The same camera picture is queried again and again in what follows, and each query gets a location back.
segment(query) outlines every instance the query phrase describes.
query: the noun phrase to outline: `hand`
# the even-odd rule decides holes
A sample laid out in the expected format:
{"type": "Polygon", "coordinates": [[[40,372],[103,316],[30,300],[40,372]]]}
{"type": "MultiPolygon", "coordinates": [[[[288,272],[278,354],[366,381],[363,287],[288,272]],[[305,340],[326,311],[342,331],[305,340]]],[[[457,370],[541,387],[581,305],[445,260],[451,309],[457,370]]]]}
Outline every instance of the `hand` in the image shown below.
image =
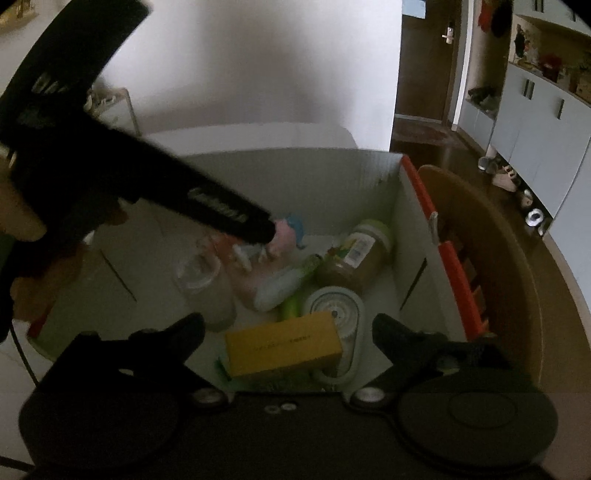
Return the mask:
{"type": "MultiPolygon", "coordinates": [[[[8,160],[0,157],[0,231],[20,241],[39,240],[45,235],[46,227],[26,204],[8,174],[8,160]]],[[[126,220],[127,214],[117,209],[108,223],[120,225],[126,220]]],[[[17,278],[10,289],[13,317],[26,322],[42,318],[57,300],[60,290],[80,274],[84,252],[85,246],[80,244],[74,255],[55,260],[41,277],[17,278]]]]}

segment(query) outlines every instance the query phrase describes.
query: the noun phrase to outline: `brown door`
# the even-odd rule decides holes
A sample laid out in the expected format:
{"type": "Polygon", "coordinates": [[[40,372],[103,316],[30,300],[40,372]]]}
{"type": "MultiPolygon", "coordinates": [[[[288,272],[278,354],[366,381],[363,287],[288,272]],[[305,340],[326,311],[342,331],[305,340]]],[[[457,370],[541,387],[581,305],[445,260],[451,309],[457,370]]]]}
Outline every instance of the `brown door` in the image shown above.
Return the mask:
{"type": "Polygon", "coordinates": [[[444,119],[458,31],[454,30],[451,44],[442,35],[447,34],[448,27],[455,26],[459,3],[427,0],[425,19],[402,16],[397,114],[444,119]]]}

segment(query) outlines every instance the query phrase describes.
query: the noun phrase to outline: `yellow box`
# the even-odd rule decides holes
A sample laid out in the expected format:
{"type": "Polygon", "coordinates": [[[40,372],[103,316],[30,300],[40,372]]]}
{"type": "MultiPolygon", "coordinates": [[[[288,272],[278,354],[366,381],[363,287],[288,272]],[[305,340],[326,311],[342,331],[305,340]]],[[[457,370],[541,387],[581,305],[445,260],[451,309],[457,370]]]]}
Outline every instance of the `yellow box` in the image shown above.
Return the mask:
{"type": "Polygon", "coordinates": [[[226,333],[232,378],[335,366],[343,353],[330,312],[226,333]]]}

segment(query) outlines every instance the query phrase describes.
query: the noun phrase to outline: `hanging clothes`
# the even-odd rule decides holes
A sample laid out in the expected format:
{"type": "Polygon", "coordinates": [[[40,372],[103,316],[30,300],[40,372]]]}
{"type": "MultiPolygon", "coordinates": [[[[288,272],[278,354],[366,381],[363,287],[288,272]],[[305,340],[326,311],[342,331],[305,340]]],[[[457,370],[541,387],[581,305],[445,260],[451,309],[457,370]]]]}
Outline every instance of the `hanging clothes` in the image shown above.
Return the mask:
{"type": "Polygon", "coordinates": [[[484,33],[491,31],[493,6],[491,0],[482,0],[480,16],[478,16],[478,26],[484,33]]]}
{"type": "Polygon", "coordinates": [[[503,37],[511,30],[511,20],[513,19],[513,3],[511,0],[504,0],[499,8],[495,10],[491,21],[492,34],[496,38],[503,37]]]}

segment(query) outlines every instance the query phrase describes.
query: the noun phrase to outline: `chair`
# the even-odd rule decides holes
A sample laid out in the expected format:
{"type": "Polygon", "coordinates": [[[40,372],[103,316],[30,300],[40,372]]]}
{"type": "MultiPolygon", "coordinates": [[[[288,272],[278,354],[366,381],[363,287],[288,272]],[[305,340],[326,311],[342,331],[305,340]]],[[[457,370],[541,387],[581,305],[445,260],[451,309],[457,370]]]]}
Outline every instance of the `chair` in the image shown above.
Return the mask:
{"type": "Polygon", "coordinates": [[[515,235],[486,196],[457,175],[432,165],[418,173],[442,220],[440,239],[454,244],[482,321],[509,359],[539,385],[541,311],[533,274],[515,235]]]}

